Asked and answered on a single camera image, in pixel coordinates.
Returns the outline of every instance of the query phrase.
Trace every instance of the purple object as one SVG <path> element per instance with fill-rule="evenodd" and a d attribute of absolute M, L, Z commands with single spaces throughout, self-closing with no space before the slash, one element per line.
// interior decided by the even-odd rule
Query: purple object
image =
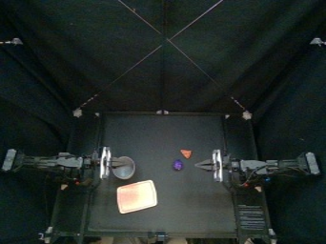
<path fill-rule="evenodd" d="M 173 169 L 176 171 L 180 171 L 183 169 L 183 163 L 179 159 L 173 162 Z"/>

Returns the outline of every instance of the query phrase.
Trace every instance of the black wall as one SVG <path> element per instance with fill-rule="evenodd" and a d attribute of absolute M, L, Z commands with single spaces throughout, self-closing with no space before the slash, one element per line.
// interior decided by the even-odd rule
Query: black wall
<path fill-rule="evenodd" d="M 326 169 L 326 49 L 312 47 L 283 82 L 283 91 L 256 123 L 261 159 L 314 152 Z M 268 186 L 271 220 L 281 243 L 326 243 L 326 177 L 279 177 Z"/>
<path fill-rule="evenodd" d="M 12 40 L 0 16 L 1 40 Z M 6 149 L 54 155 L 66 148 L 70 115 L 41 65 L 21 46 L 0 47 L 0 165 Z M 41 173 L 0 174 L 0 243 L 38 243 L 48 225 L 53 186 Z"/>

